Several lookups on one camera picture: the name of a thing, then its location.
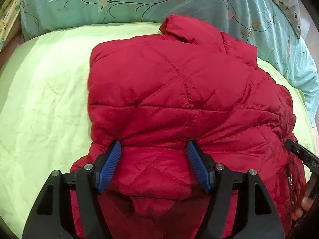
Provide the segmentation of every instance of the wrinkled sheet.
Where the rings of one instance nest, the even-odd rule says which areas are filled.
[[[49,31],[118,22],[157,22],[170,14],[203,19],[235,39],[258,48],[288,82],[303,91],[313,124],[319,77],[304,40],[272,0],[22,0],[26,40]]]
[[[98,43],[157,34],[159,24],[108,24],[60,30],[19,46],[0,71],[0,215],[21,238],[32,204],[50,172],[68,172],[87,154],[89,58]],[[289,89],[293,130],[314,152],[302,96],[270,64],[258,60]]]

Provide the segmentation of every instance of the red puffer jacket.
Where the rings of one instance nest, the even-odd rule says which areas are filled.
[[[305,182],[302,162],[284,148],[296,120],[288,90],[258,68],[256,47],[206,22],[171,15],[160,30],[99,44],[91,55],[93,143],[71,170],[121,141],[109,190],[99,196],[114,239],[194,238],[209,198],[187,158],[191,139],[231,170],[256,169],[287,233]],[[72,204],[83,236],[75,195]],[[224,236],[235,209],[234,193]]]

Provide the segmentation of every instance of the metal screw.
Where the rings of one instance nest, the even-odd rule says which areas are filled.
[[[55,170],[55,171],[51,172],[51,175],[52,175],[53,177],[56,177],[56,176],[58,176],[59,174],[60,174],[60,171],[59,171],[59,170]]]
[[[217,170],[223,170],[225,168],[225,166],[223,164],[216,164],[216,169]]]
[[[250,170],[249,170],[249,173],[250,173],[252,176],[257,175],[257,171],[254,170],[254,169],[250,169]]]
[[[93,168],[93,164],[84,165],[84,169],[87,170],[87,171],[91,170],[92,168]]]

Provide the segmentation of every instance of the light green bed sheet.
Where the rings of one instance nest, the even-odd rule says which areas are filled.
[[[29,211],[52,170],[68,172],[88,153],[89,58],[98,43],[159,33],[159,24],[104,24],[59,30],[19,46],[0,71],[0,215],[21,238]],[[292,95],[294,134],[315,152],[302,94],[258,60]]]

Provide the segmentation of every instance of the yellow patterned fabric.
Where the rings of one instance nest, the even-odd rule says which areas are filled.
[[[5,0],[0,7],[0,52],[20,13],[21,0]]]

